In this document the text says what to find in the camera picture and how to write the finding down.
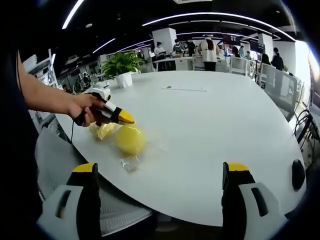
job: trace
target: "human hand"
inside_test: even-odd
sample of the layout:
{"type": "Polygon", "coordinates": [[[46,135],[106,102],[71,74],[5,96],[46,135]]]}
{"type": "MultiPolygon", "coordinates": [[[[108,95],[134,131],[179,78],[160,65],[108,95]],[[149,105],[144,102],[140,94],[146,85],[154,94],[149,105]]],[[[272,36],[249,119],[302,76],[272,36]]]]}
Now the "human hand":
{"type": "Polygon", "coordinates": [[[68,107],[68,115],[75,119],[77,118],[82,111],[84,110],[84,123],[82,126],[88,127],[90,123],[93,122],[100,122],[99,116],[93,114],[90,110],[90,107],[95,107],[97,109],[103,109],[105,103],[95,96],[91,94],[80,94],[80,95],[73,95],[71,103],[68,107]]]}

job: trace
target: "ceiling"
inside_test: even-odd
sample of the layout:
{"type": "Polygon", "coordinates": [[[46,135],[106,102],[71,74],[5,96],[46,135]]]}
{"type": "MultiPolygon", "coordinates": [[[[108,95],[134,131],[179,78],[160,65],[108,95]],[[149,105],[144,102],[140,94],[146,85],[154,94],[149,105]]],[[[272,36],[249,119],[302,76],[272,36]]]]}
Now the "ceiling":
{"type": "MultiPolygon", "coordinates": [[[[32,54],[39,58],[48,54],[48,48],[56,53],[54,68],[59,74],[63,71],[68,57],[86,56],[86,61],[98,55],[113,53],[127,46],[149,40],[152,31],[171,27],[176,33],[189,32],[223,32],[249,36],[257,33],[256,29],[244,25],[274,32],[263,24],[246,19],[222,15],[182,16],[156,22],[147,26],[143,24],[178,14],[198,12],[232,13],[263,21],[275,27],[290,26],[286,11],[278,0],[213,0],[176,4],[173,0],[84,0],[69,25],[62,26],[77,0],[40,0],[32,16],[28,16],[25,31],[28,36],[21,43],[21,56],[26,59],[32,54]],[[206,22],[207,20],[226,21],[206,22]],[[94,50],[116,38],[95,54],[94,50]]],[[[282,33],[275,33],[284,41],[290,39],[282,33]]],[[[178,39],[186,40],[200,37],[201,34],[179,35],[178,39]]]]}

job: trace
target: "yellow ball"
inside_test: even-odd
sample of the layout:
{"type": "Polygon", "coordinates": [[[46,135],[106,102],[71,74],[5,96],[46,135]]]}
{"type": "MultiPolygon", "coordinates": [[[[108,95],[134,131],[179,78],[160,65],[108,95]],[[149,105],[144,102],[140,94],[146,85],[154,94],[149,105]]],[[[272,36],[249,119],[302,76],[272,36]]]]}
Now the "yellow ball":
{"type": "Polygon", "coordinates": [[[137,156],[146,146],[146,137],[135,124],[123,125],[115,134],[117,147],[130,156],[137,156]]]}

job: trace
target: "green leaves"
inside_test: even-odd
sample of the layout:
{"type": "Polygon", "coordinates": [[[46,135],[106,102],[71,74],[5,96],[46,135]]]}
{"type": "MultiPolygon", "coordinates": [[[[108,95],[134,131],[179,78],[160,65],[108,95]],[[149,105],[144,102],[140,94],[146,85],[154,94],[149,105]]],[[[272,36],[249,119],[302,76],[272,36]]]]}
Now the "green leaves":
{"type": "Polygon", "coordinates": [[[136,72],[136,69],[143,62],[134,51],[126,53],[117,52],[113,58],[103,62],[101,70],[107,79],[114,79],[120,74],[136,72]]]}

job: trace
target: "white pot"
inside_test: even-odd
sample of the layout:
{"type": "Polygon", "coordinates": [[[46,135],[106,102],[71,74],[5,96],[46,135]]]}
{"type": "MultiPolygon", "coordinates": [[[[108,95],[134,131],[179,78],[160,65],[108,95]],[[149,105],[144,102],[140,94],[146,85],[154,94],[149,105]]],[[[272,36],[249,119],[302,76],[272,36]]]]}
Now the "white pot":
{"type": "Polygon", "coordinates": [[[126,72],[115,77],[120,88],[126,88],[132,85],[132,72],[126,72]]]}

